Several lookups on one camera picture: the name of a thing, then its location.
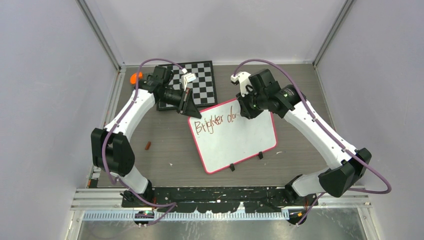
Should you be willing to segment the aluminium frame rail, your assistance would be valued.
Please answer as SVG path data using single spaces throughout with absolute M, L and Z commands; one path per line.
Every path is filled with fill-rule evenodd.
M 115 117 L 121 89 L 124 83 L 127 66 L 122 65 L 116 74 L 112 90 L 107 101 L 107 109 L 103 126 Z M 101 178 L 100 169 L 93 166 L 88 176 L 87 186 L 78 188 L 75 192 L 70 209 L 72 211 L 101 211 L 121 208 L 123 187 L 97 187 L 95 184 Z

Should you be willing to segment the brown marker cap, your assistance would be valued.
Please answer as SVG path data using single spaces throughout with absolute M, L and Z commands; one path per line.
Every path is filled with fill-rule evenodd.
M 147 144 L 146 144 L 146 146 L 145 146 L 145 150 L 149 150 L 150 147 L 151 147 L 151 142 L 148 141 Z

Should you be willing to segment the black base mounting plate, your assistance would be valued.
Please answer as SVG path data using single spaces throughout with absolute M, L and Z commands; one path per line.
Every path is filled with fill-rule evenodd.
M 277 213 L 285 207 L 306 210 L 316 199 L 315 193 L 304 197 L 290 196 L 283 187 L 239 186 L 239 187 L 156 187 L 147 194 L 146 200 L 160 205 L 157 209 L 165 213 L 169 204 L 176 206 L 172 213 L 213 214 L 234 213 L 243 208 L 245 213 Z

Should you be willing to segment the pink-framed whiteboard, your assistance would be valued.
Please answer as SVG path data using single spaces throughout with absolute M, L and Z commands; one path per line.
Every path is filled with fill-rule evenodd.
M 278 145 L 274 118 L 267 110 L 254 119 L 247 119 L 240 115 L 240 105 L 234 98 L 200 113 L 201 119 L 189 117 L 187 122 L 207 174 L 257 157 L 259 152 Z

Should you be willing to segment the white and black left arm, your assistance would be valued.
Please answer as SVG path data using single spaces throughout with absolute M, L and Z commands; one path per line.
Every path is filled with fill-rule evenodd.
M 146 113 L 157 103 L 176 107 L 178 114 L 200 119 L 200 111 L 193 99 L 193 90 L 187 84 L 196 80 L 195 73 L 181 65 L 179 89 L 169 85 L 174 72 L 165 66 L 156 66 L 153 72 L 135 74 L 132 94 L 117 116 L 103 128 L 95 128 L 90 135 L 92 162 L 108 174 L 112 184 L 120 182 L 134 196 L 141 207 L 153 202 L 153 186 L 135 166 L 131 137 Z

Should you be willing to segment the black white checkerboard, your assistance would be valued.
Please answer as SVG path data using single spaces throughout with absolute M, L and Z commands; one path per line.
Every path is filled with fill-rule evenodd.
M 178 63 L 180 66 L 187 69 L 189 73 L 196 74 L 196 80 L 188 83 L 187 87 L 193 91 L 194 101 L 196 106 L 199 107 L 211 107 L 218 104 L 216 83 L 214 77 L 214 67 L 211 60 L 206 61 L 194 61 L 194 62 L 183 62 Z M 161 67 L 166 67 L 173 72 L 173 79 L 169 82 L 169 86 L 175 90 L 179 90 L 182 87 L 182 71 L 173 64 L 161 64 Z M 164 102 L 158 102 L 156 104 L 157 111 L 168 111 L 176 110 L 175 106 L 166 104 Z

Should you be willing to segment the orange curved block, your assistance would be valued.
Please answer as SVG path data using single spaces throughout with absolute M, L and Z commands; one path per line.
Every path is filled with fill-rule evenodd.
M 139 72 L 139 73 L 134 73 L 133 75 L 131 75 L 129 82 L 132 85 L 135 85 L 139 80 L 141 80 L 143 78 L 143 73 Z

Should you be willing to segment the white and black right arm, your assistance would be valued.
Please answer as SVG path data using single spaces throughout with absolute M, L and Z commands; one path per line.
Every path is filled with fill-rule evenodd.
M 370 151 L 345 142 L 293 84 L 281 87 L 269 69 L 255 74 L 238 72 L 230 81 L 240 88 L 236 99 L 242 117 L 252 120 L 264 111 L 278 115 L 294 126 L 326 162 L 325 169 L 300 174 L 284 186 L 288 203 L 299 205 L 306 196 L 317 193 L 339 198 L 364 175 L 366 168 L 361 162 L 370 162 Z

